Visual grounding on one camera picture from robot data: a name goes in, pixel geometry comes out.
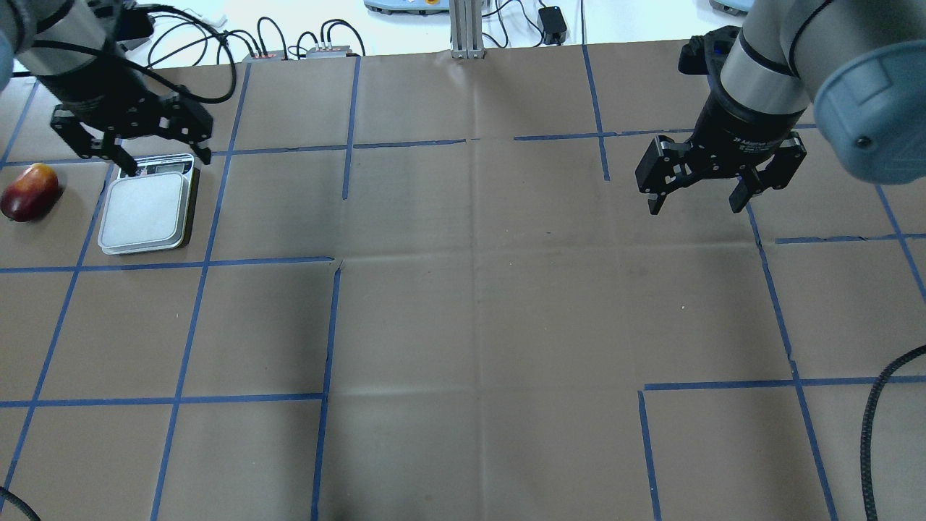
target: metal post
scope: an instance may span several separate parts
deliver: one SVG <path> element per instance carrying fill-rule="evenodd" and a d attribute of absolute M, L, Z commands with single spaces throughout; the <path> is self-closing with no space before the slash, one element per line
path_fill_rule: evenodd
<path fill-rule="evenodd" d="M 450 0 L 450 54 L 485 57 L 482 46 L 482 0 Z"/>

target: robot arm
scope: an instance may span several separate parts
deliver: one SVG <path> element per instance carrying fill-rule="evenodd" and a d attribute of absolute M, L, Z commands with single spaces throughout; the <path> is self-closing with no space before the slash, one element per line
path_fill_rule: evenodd
<path fill-rule="evenodd" d="M 711 93 L 691 138 L 658 136 L 637 167 L 654 215 L 668 193 L 701 179 L 738 178 L 733 211 L 786 187 L 807 153 L 792 129 L 810 99 L 859 179 L 926 176 L 924 0 L 757 0 L 741 31 L 693 38 L 679 70 L 708 75 Z"/>
<path fill-rule="evenodd" d="M 155 95 L 137 70 L 116 62 L 124 57 L 117 33 L 127 21 L 147 25 L 150 34 L 147 11 L 121 0 L 0 0 L 0 78 L 4 70 L 8 78 L 11 51 L 61 101 L 51 126 L 82 158 L 110 159 L 135 172 L 135 160 L 117 140 L 159 135 L 187 143 L 208 164 L 212 117 L 202 105 L 188 93 Z M 97 54 L 57 48 L 61 45 Z M 93 137 L 83 125 L 103 137 Z"/>

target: light blue cap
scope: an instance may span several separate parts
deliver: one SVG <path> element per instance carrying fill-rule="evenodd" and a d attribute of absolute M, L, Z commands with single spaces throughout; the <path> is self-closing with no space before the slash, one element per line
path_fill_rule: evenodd
<path fill-rule="evenodd" d="M 13 49 L 6 37 L 0 33 L 0 91 L 6 88 L 13 75 Z"/>
<path fill-rule="evenodd" d="M 857 57 L 817 92 L 814 115 L 846 170 L 877 184 L 926 176 L 926 40 Z"/>

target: black power adapter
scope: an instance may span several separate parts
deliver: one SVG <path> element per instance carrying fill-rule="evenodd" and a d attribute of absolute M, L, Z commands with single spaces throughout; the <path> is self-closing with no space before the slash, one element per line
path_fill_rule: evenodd
<path fill-rule="evenodd" d="M 544 32 L 544 44 L 563 44 L 566 42 L 566 20 L 558 6 L 542 7 L 537 11 L 537 25 Z"/>

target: white object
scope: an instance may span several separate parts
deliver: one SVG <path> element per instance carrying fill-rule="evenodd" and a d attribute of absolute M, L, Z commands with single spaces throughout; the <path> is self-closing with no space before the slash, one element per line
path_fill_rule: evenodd
<path fill-rule="evenodd" d="M 106 191 L 103 221 L 96 243 L 107 255 L 172 249 L 183 243 L 193 169 L 158 168 L 128 177 L 123 172 Z M 145 169 L 139 163 L 139 170 Z"/>

